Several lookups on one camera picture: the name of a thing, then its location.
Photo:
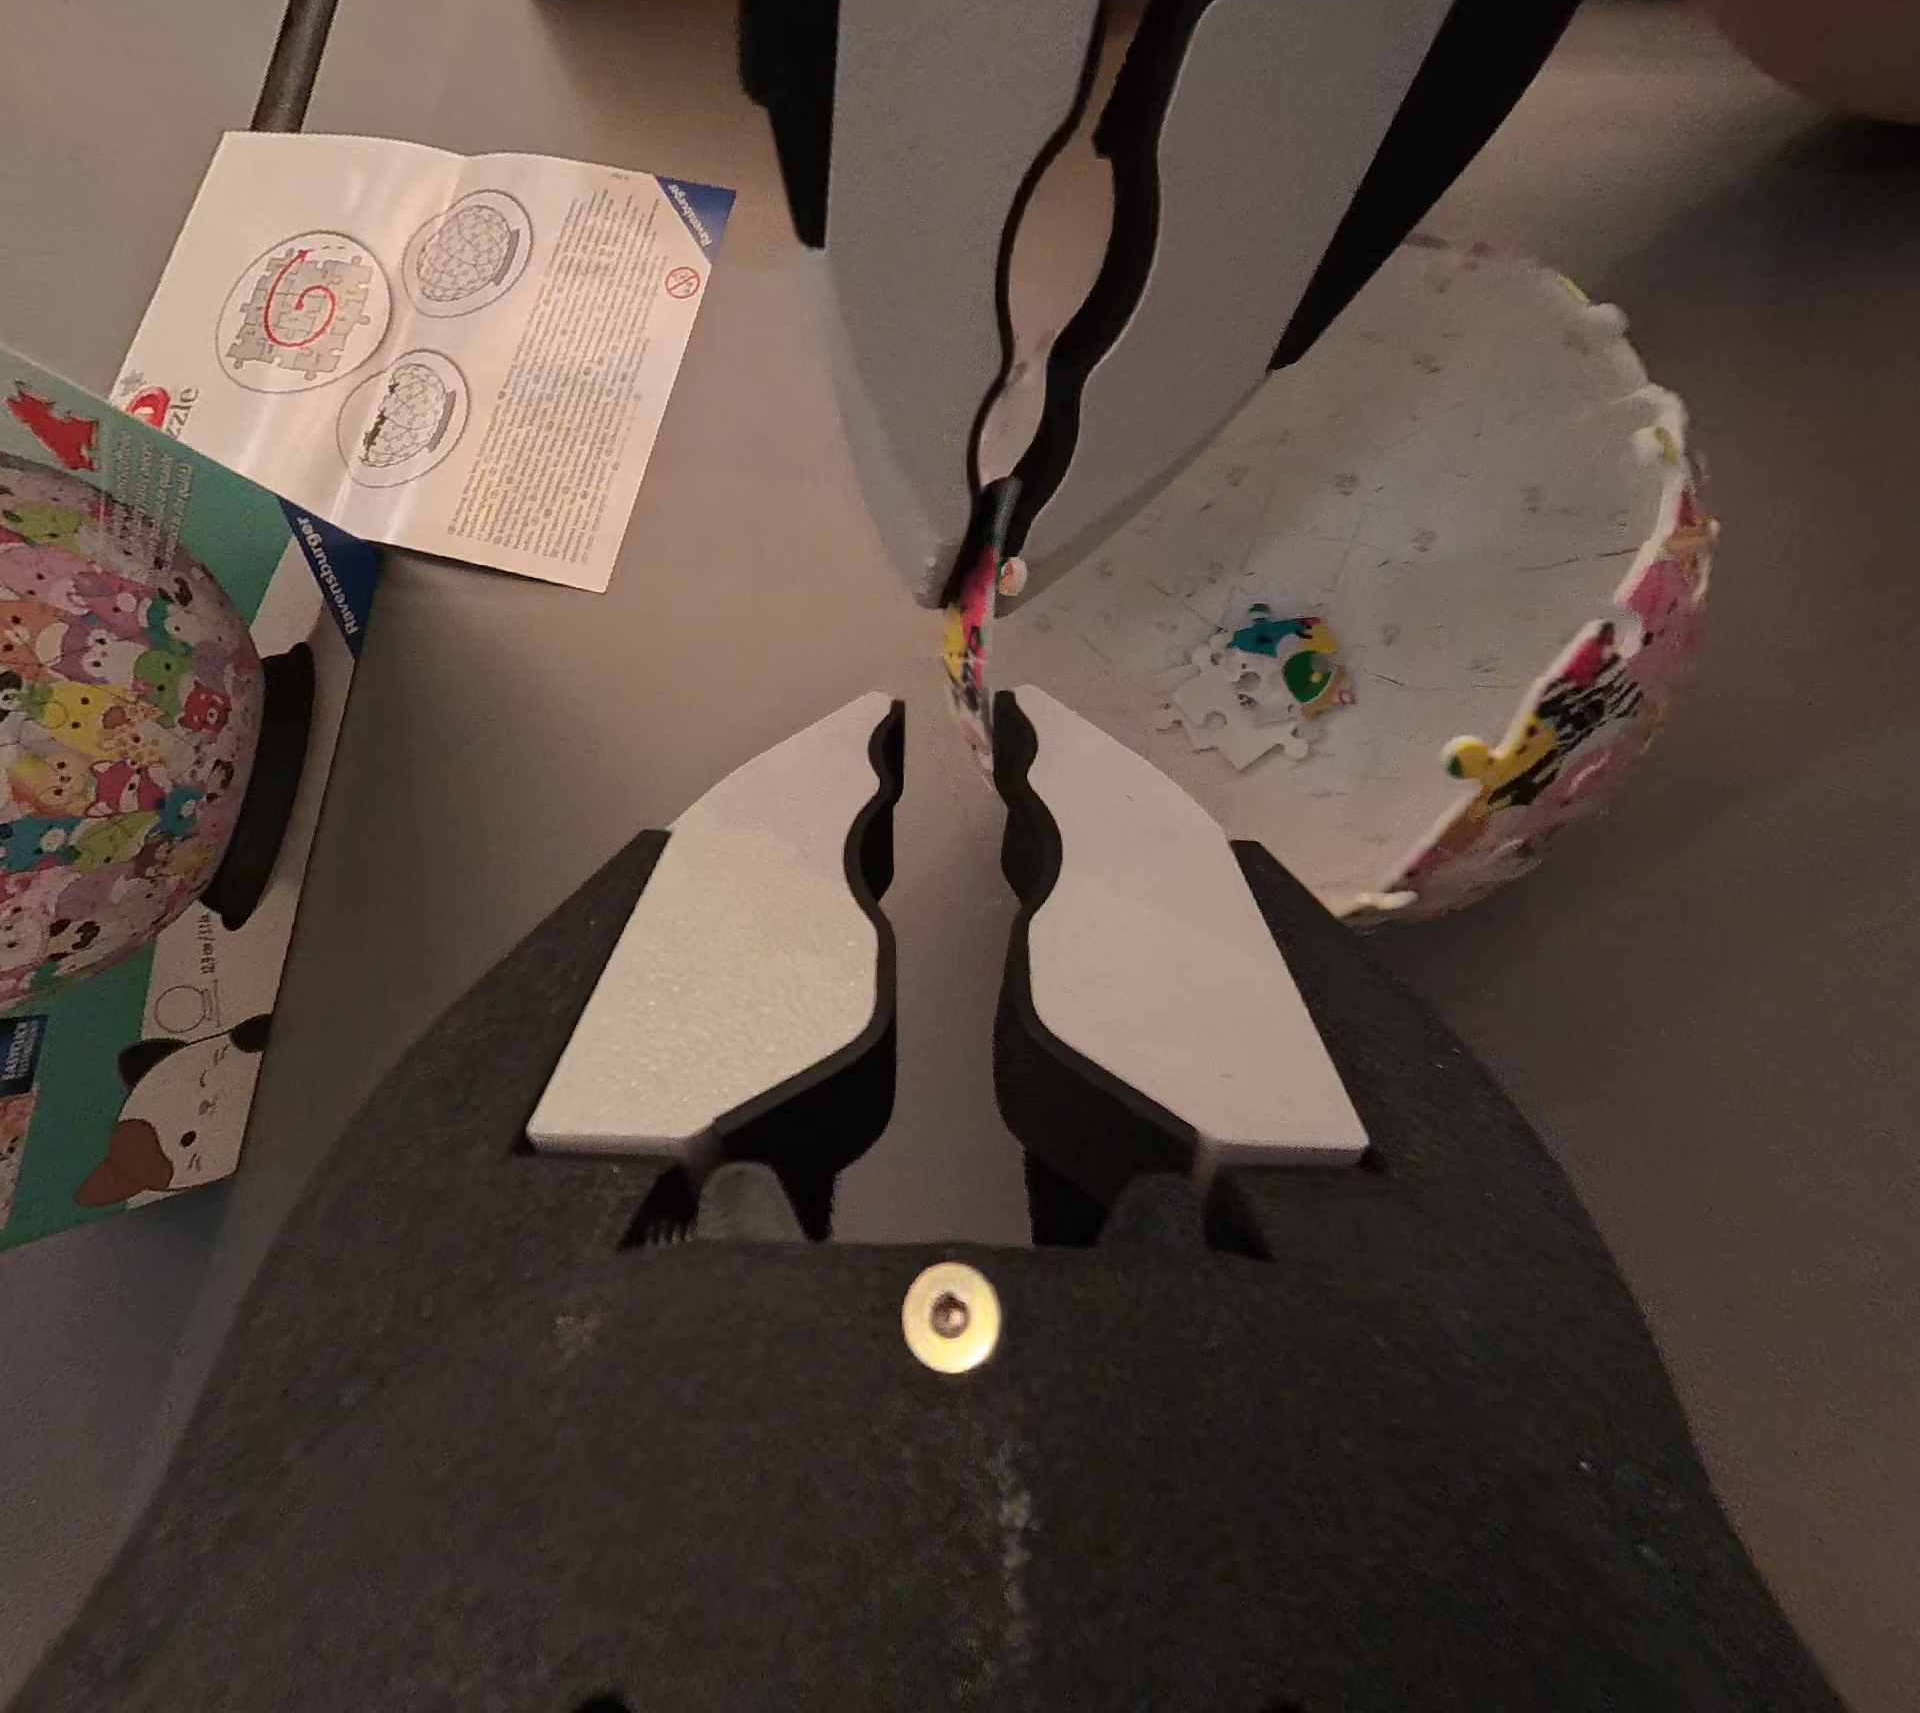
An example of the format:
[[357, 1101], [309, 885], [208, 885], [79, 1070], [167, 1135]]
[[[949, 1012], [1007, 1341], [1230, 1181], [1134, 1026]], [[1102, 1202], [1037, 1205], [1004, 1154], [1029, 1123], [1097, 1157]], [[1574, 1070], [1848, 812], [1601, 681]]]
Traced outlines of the white instruction leaflet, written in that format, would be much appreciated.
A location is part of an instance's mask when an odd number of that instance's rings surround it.
[[228, 133], [107, 400], [360, 543], [605, 590], [732, 205]]

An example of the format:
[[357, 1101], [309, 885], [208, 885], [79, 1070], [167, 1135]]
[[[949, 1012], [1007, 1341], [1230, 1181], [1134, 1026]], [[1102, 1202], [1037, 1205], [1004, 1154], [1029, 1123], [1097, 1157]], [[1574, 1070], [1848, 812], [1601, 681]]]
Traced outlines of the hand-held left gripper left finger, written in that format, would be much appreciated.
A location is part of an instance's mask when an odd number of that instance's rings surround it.
[[892, 1117], [892, 810], [904, 704], [864, 692], [716, 780], [665, 833], [526, 1125], [543, 1154], [749, 1160], [830, 1091], [803, 1161]]

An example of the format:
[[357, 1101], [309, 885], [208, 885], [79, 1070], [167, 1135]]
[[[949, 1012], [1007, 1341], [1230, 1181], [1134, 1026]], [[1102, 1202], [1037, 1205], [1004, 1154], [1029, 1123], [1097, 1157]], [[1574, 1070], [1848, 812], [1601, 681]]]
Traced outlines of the puzzle ball cardboard box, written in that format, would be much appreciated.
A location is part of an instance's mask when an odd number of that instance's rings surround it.
[[3, 1246], [240, 1161], [378, 573], [3, 351]]

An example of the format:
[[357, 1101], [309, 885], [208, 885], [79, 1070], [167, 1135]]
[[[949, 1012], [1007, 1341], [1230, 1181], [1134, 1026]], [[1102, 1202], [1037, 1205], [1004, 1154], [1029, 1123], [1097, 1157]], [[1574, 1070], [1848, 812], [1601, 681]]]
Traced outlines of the upturned white puzzle piece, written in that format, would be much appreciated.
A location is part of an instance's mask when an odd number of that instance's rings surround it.
[[1190, 750], [1217, 752], [1235, 772], [1249, 769], [1269, 752], [1293, 763], [1315, 756], [1318, 736], [1308, 719], [1240, 708], [1223, 668], [1223, 643], [1227, 633], [1216, 633], [1188, 652], [1188, 679], [1158, 704], [1154, 724], [1158, 729], [1178, 726]]

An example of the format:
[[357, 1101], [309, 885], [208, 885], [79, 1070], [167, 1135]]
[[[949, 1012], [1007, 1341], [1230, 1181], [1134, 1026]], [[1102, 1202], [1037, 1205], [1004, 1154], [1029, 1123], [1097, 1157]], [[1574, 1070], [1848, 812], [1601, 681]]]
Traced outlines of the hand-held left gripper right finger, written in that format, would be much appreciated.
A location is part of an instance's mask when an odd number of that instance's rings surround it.
[[993, 697], [1017, 920], [993, 1089], [1071, 1187], [1348, 1168], [1369, 1133], [1233, 841], [1037, 684]]

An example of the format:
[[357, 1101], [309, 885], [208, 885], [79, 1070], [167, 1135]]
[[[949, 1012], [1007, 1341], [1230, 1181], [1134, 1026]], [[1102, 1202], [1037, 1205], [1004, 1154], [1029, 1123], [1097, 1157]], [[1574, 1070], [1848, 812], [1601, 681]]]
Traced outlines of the colourful puzzle ball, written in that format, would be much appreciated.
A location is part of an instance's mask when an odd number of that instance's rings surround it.
[[[1357, 928], [1533, 873], [1686, 681], [1717, 526], [1624, 313], [1519, 253], [1418, 238], [1075, 567], [993, 616], [1037, 684]], [[1321, 613], [1355, 701], [1235, 772], [1154, 724], [1249, 601]]]

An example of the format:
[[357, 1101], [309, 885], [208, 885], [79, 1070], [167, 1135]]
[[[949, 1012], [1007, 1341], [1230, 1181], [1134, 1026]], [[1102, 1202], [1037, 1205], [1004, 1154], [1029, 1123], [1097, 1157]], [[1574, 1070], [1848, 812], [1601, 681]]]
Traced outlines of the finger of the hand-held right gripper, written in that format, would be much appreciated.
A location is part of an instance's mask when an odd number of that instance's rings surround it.
[[1033, 597], [1261, 391], [1455, 0], [1209, 0], [1148, 150], [1149, 248], [1071, 410], [1066, 468], [1007, 537]]
[[1102, 0], [837, 0], [827, 347], [877, 537], [938, 607], [1012, 370], [1020, 211], [1085, 97]]

